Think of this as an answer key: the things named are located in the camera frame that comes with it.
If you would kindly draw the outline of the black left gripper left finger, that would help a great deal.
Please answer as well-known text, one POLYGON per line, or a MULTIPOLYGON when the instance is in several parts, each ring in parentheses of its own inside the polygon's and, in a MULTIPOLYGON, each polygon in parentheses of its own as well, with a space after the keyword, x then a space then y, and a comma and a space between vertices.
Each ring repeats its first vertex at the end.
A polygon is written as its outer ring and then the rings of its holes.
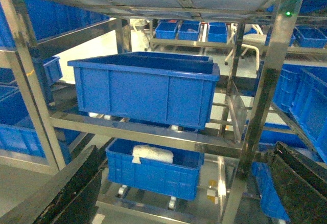
POLYGON ((2 216, 1 223, 90 223, 101 179, 99 150, 91 145, 2 216))

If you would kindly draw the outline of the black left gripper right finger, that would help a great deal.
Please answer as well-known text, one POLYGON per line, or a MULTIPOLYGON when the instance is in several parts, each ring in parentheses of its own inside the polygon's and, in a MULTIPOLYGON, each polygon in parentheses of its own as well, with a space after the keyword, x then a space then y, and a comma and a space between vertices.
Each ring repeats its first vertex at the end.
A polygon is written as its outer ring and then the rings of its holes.
POLYGON ((282 142, 268 154, 274 188, 291 223, 326 223, 326 168, 282 142))

